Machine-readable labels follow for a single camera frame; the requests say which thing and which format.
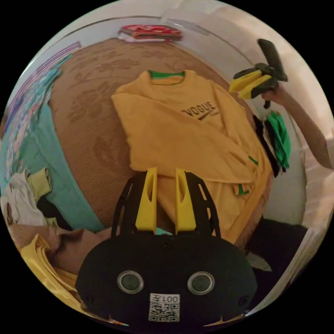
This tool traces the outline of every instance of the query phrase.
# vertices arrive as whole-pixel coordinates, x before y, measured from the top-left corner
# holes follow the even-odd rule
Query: red folded cloth
[[[119,33],[124,33],[135,39],[182,40],[181,31],[167,25],[132,24],[122,27]]]

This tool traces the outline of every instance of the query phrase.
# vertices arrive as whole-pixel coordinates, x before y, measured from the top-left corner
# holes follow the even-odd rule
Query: camera lens
[[[191,275],[188,279],[188,290],[194,295],[205,295],[209,293],[215,285],[215,280],[206,271],[199,271]]]
[[[134,294],[143,289],[144,280],[137,272],[127,270],[118,276],[117,284],[125,293]]]

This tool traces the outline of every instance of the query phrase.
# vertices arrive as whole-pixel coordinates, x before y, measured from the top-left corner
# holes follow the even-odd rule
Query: patterned fabric
[[[61,73],[60,66],[69,58],[70,56],[66,57],[51,70],[43,73],[25,92],[23,101],[4,137],[8,145],[4,170],[6,182],[14,173],[20,173],[24,169],[24,161],[19,151],[22,141],[29,133],[31,121],[37,121],[40,108],[50,99],[53,81]]]
[[[15,115],[16,111],[20,107],[23,99],[24,99],[24,92],[28,89],[28,87],[31,85],[31,83],[34,82],[36,78],[45,71],[49,70],[53,65],[57,64],[60,60],[67,57],[69,54],[74,52],[75,50],[78,50],[81,48],[80,42],[75,42],[66,48],[60,50],[55,55],[53,55],[51,58],[49,58],[46,62],[44,62],[41,66],[37,68],[36,71],[34,71],[29,78],[24,82],[24,84],[21,86],[19,91],[16,93],[15,97],[11,101],[9,107],[8,107],[8,120],[6,123],[6,129],[7,131],[8,125],[11,122],[13,116]]]

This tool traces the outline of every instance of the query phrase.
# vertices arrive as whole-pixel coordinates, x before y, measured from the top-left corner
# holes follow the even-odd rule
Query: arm
[[[329,158],[325,136],[301,105],[282,86],[274,92],[262,94],[262,98],[282,105],[297,123],[316,160],[322,166],[334,169]]]

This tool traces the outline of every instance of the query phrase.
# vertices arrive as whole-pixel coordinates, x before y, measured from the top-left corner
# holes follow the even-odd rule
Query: yellow sweatshirt
[[[130,146],[130,166],[158,168],[158,200],[175,221],[175,168],[202,178],[217,207],[222,237],[257,205],[270,164],[241,107],[194,71],[151,79],[143,72],[112,96]]]

